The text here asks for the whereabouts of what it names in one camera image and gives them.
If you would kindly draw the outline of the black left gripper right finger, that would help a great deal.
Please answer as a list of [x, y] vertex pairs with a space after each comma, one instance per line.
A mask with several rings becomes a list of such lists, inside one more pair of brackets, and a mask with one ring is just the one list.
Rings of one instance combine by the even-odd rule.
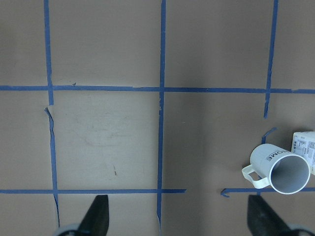
[[260, 195], [248, 196], [247, 225], [252, 236], [290, 236], [289, 226]]

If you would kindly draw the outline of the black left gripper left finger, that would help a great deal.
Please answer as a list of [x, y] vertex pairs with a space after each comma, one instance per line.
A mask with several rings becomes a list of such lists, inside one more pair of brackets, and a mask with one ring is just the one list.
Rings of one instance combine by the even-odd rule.
[[106, 236], [109, 229], [109, 199], [97, 195], [78, 227], [79, 236]]

